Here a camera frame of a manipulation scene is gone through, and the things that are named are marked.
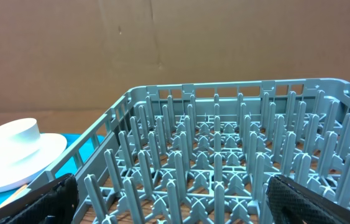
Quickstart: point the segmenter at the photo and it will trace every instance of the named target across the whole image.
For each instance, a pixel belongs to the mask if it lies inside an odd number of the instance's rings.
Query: dish rack
[[[95,150],[83,160],[89,139]],[[275,174],[350,210],[350,83],[135,87],[29,188],[57,178],[70,159],[80,197],[74,223],[88,210],[93,223],[120,223],[129,212],[134,223],[272,223],[265,190]]]

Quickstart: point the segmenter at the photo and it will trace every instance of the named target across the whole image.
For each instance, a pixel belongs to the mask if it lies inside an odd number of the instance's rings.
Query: brown cardboard
[[[350,81],[350,1],[0,1],[0,113],[108,108],[137,85]]]

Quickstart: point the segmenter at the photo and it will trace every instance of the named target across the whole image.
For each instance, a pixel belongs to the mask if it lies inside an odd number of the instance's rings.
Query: wooden surface
[[[271,143],[268,143],[267,148],[271,149],[271,146],[272,146]],[[303,145],[302,145],[302,144],[297,144],[297,148],[298,148],[298,149],[303,149]],[[315,150],[315,151],[313,152],[313,154],[314,154],[315,156],[318,156],[318,157],[319,157],[319,156],[320,156],[320,151],[319,151],[319,150]],[[161,156],[160,159],[161,159],[161,163],[165,163],[167,157],[166,157],[166,156]],[[310,168],[313,169],[313,170],[315,170],[315,169],[317,168],[317,164],[318,164],[318,163],[317,163],[316,161],[315,161],[315,162],[312,162]],[[274,167],[276,167],[276,168],[278,168],[278,169],[280,168],[280,164],[279,164],[279,163],[274,162],[273,165],[274,165]],[[331,174],[340,174],[340,171],[338,171],[338,170],[330,170],[330,173],[331,173]],[[191,179],[188,180],[188,183],[187,183],[188,189],[189,189],[190,187],[192,187],[192,185],[193,185],[193,180],[191,180]],[[110,178],[104,183],[104,186],[105,186],[105,187],[112,187],[112,186],[113,186],[112,183],[111,183],[111,179],[110,179]],[[143,189],[143,186],[142,186],[141,184],[139,184],[139,185],[137,186],[137,189]],[[246,185],[245,185],[245,189],[248,190],[249,192],[251,192],[251,185],[250,185],[250,184],[246,184]],[[195,193],[195,194],[207,194],[208,192],[207,192],[204,188],[201,187],[201,188],[199,188],[199,189],[196,189],[193,193]],[[118,204],[118,201],[115,201],[115,202],[111,205],[111,207],[109,208],[109,213],[113,212],[113,211],[116,209],[117,204]],[[152,206],[153,206],[153,202],[152,202],[152,201],[150,201],[150,200],[144,200],[144,201],[141,202],[141,204],[142,204],[143,214],[144,214],[145,216],[148,215],[148,214],[150,214],[150,213],[152,212]],[[182,205],[181,205],[181,213],[182,213],[182,218],[185,219],[185,218],[189,215],[190,209],[189,209],[186,205],[182,204]],[[254,223],[259,223],[259,218],[257,217],[257,215],[250,215],[250,216],[251,216],[251,220],[252,220]],[[89,224],[89,223],[92,223],[95,217],[96,217],[96,214],[95,214],[93,208],[90,207],[90,208],[88,209],[88,211],[86,212],[84,218],[82,219],[81,223],[82,223],[82,224]],[[214,211],[212,211],[212,212],[209,214],[209,218],[212,219],[212,221],[214,220]],[[131,214],[130,214],[129,211],[126,211],[126,212],[124,212],[123,214],[117,216],[117,219],[118,219],[118,222],[119,222],[119,223],[133,223],[132,218],[131,218]],[[165,218],[164,218],[162,215],[160,215],[160,216],[155,217],[154,219],[152,219],[152,220],[149,221],[148,223],[156,223],[156,220],[157,220],[157,219],[159,219],[159,220],[164,220]],[[229,213],[229,212],[226,212],[226,213],[225,213],[225,221],[228,221],[229,219],[230,219],[230,213]],[[241,220],[237,220],[237,221],[234,222],[234,223],[244,223],[244,222],[241,221]]]
[[[27,184],[24,184],[23,186],[21,186],[21,188],[17,189],[10,197],[8,197],[5,201],[3,201],[1,204],[0,204],[0,208],[2,208],[3,206],[11,203],[13,201],[13,199],[15,199],[15,197],[17,195],[19,195],[24,189],[27,188]]]
[[[23,112],[23,113],[0,113],[0,125],[3,123],[6,123],[8,121],[11,121],[13,119],[19,119],[19,118],[25,118],[25,117],[34,117],[38,120],[39,129],[41,132],[53,132],[53,133],[82,133],[85,131],[86,128],[88,128],[99,116],[101,116],[104,113],[105,110],[79,110],[79,111],[32,111],[32,112]],[[104,130],[99,130],[98,134],[104,134]],[[298,144],[297,148],[303,149],[302,144]],[[314,154],[316,156],[320,156],[319,151],[315,151]],[[167,160],[166,156],[161,157],[162,163],[165,163]],[[274,163],[274,166],[276,168],[280,168],[280,164]],[[316,169],[317,163],[312,162],[311,168]],[[339,174],[340,172],[337,170],[331,170],[330,171],[333,174]],[[188,187],[190,188],[192,185],[192,180],[188,181]],[[104,186],[106,187],[112,187],[111,180],[108,179]],[[251,191],[251,185],[247,184],[246,189],[248,191]],[[197,194],[205,194],[205,189],[197,189],[194,191],[194,193]],[[143,207],[143,213],[144,215],[147,215],[151,212],[153,202],[144,200],[142,203]],[[109,208],[109,212],[112,212],[116,209],[117,202],[114,202],[113,205]],[[190,209],[182,205],[182,216],[185,218],[189,212]],[[86,212],[84,219],[81,223],[87,224],[92,223],[92,221],[95,218],[95,213],[92,207],[88,209]],[[225,214],[225,219],[228,220],[230,216],[230,213]],[[209,217],[213,220],[214,218],[214,212],[209,214]],[[125,212],[122,215],[118,216],[118,219],[120,223],[132,223],[131,216],[129,212]],[[251,219],[254,220],[255,223],[257,223],[257,217],[255,215],[251,215]]]
[[[187,187],[190,188],[190,187],[192,187],[192,185],[193,185],[193,181],[189,180],[188,183],[187,183]],[[110,178],[104,183],[104,186],[105,187],[112,187],[113,186]],[[141,186],[141,184],[139,184],[137,186],[137,189],[139,189],[139,190],[143,189],[143,186]],[[251,185],[247,184],[246,185],[246,189],[248,191],[251,191]],[[204,188],[199,188],[199,189],[195,190],[193,193],[195,193],[195,194],[207,194],[208,191],[206,191]],[[150,214],[152,212],[152,207],[153,207],[153,204],[154,204],[153,201],[144,200],[144,201],[141,201],[141,204],[142,204],[142,210],[143,210],[144,216],[146,216],[146,215],[148,215],[148,214]],[[116,200],[111,205],[111,207],[109,208],[109,213],[115,211],[115,209],[117,208],[117,205],[118,205],[118,201]],[[190,209],[185,204],[182,204],[180,208],[181,208],[181,212],[182,212],[182,218],[185,219],[187,216],[189,216]],[[81,221],[81,224],[90,224],[90,223],[93,222],[95,217],[96,217],[96,214],[95,214],[93,208],[90,207],[88,209],[88,211],[85,213],[85,216],[83,217],[83,219]],[[209,218],[212,219],[212,221],[214,220],[214,211],[212,211],[209,214]],[[152,220],[150,220],[148,223],[156,223],[157,219],[158,220],[164,220],[165,217],[163,215],[159,215],[159,216],[153,218]],[[229,219],[230,219],[230,213],[226,212],[224,214],[224,221],[228,221]],[[122,213],[121,215],[118,215],[117,216],[117,220],[118,220],[119,223],[133,223],[132,217],[131,217],[131,213],[129,211],[126,211],[126,212]],[[251,220],[254,223],[258,223],[257,215],[251,215]],[[234,223],[244,223],[244,222],[238,220],[238,221],[236,221]]]

